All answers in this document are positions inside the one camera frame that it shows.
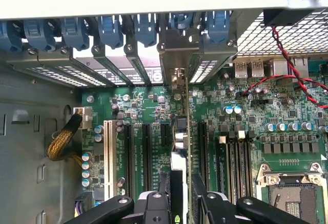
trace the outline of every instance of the metal mesh grille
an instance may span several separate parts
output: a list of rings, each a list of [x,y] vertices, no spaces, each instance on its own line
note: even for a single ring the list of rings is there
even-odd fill
[[[66,76],[62,76],[56,72],[50,71],[50,70],[42,68],[42,67],[27,68],[26,70],[29,70],[29,71],[32,71],[32,72],[35,72],[38,74],[42,74],[42,75],[52,78],[52,79],[60,80],[61,82],[65,82],[65,83],[74,85],[76,87],[87,87],[87,85],[84,83],[78,82],[78,81],[68,78]]]
[[[58,69],[62,70],[62,71],[65,71],[66,73],[68,74],[71,74],[77,78],[80,78],[86,82],[89,82],[91,84],[94,84],[95,86],[105,86],[106,84],[96,80],[95,78],[81,72],[81,71],[78,71],[77,69],[74,69],[73,67],[71,66],[60,66],[60,67],[57,67]]]
[[[328,52],[328,9],[318,9],[293,26],[277,27],[289,54]],[[272,29],[264,27],[263,13],[238,39],[238,56],[278,55]]]
[[[217,64],[217,61],[202,61],[191,79],[190,83],[199,83],[201,82],[214,68],[214,66]]]

